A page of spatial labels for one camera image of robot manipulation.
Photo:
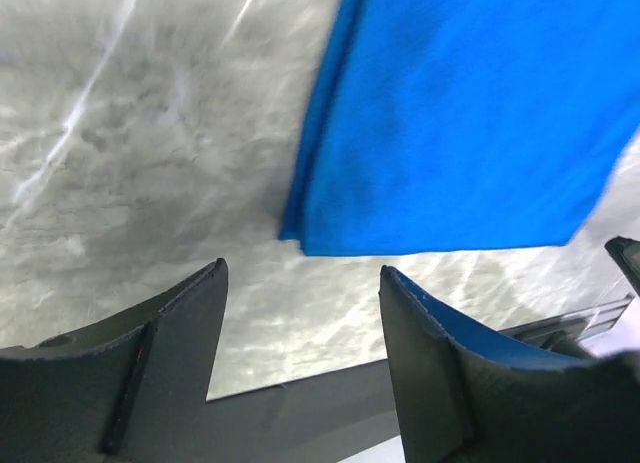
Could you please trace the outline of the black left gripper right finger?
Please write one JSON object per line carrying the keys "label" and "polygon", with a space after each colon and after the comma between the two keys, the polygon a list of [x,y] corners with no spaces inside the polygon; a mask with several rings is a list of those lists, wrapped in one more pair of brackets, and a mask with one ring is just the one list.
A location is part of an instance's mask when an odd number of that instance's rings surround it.
{"label": "black left gripper right finger", "polygon": [[380,275],[409,462],[635,462],[639,356],[580,359],[503,335],[397,269]]}

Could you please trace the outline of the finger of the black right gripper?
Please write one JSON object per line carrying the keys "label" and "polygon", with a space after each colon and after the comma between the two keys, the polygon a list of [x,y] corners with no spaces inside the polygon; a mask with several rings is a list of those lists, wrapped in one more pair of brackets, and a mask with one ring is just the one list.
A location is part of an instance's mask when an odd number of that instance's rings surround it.
{"label": "finger of the black right gripper", "polygon": [[640,242],[616,236],[605,243],[605,250],[634,291],[640,293]]}

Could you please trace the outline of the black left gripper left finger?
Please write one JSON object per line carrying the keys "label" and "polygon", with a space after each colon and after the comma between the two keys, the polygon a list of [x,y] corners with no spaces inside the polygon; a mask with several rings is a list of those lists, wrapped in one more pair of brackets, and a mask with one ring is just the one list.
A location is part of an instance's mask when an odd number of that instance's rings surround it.
{"label": "black left gripper left finger", "polygon": [[223,260],[37,346],[1,352],[5,462],[200,462]]}

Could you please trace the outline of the blue towel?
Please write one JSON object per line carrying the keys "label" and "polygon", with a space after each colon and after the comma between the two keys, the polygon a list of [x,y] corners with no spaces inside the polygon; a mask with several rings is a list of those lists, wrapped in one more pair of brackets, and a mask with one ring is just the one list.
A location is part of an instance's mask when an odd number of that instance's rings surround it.
{"label": "blue towel", "polygon": [[279,236],[308,256],[562,246],[639,125],[639,0],[342,0]]}

